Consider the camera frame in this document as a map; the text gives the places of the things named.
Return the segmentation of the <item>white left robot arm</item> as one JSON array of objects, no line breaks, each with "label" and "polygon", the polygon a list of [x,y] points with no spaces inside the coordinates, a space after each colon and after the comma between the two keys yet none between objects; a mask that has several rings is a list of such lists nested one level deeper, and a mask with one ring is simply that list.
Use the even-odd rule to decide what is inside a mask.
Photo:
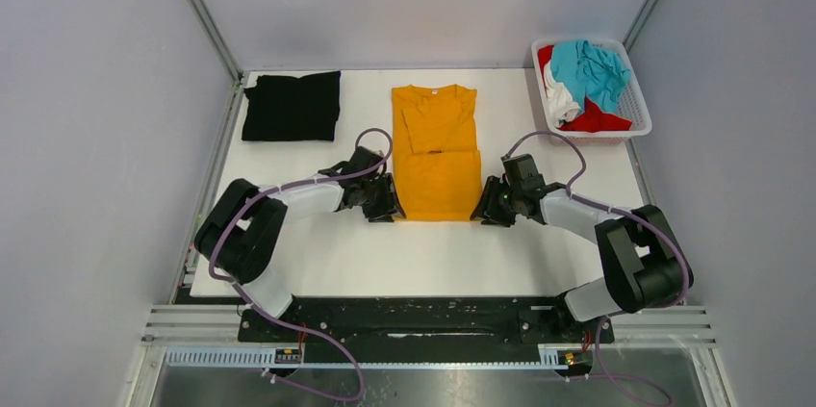
[{"label": "white left robot arm", "polygon": [[213,268],[212,277],[240,290],[262,316],[262,328],[277,341],[297,331],[294,295],[271,265],[286,222],[356,207],[369,222],[404,216],[385,158],[357,146],[347,161],[316,175],[266,189],[239,178],[231,182],[194,238],[195,250]]}]

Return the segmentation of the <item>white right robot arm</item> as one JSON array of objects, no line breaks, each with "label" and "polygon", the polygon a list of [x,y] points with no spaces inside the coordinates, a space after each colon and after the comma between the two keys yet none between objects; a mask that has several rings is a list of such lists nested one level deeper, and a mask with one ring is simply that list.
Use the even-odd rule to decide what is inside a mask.
[{"label": "white right robot arm", "polygon": [[670,306],[687,294],[693,273],[659,208],[627,211],[548,183],[528,154],[502,164],[501,176],[487,178],[473,220],[509,228],[523,216],[569,231],[598,249],[601,278],[558,299],[551,326],[561,340],[578,340],[594,318]]}]

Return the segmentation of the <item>orange t shirt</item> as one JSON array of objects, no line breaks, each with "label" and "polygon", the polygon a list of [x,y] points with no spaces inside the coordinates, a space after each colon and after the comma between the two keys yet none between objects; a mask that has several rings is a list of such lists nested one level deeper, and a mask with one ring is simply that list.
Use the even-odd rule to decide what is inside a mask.
[{"label": "orange t shirt", "polygon": [[393,175],[406,221],[471,219],[482,193],[477,91],[460,85],[392,89]]}]

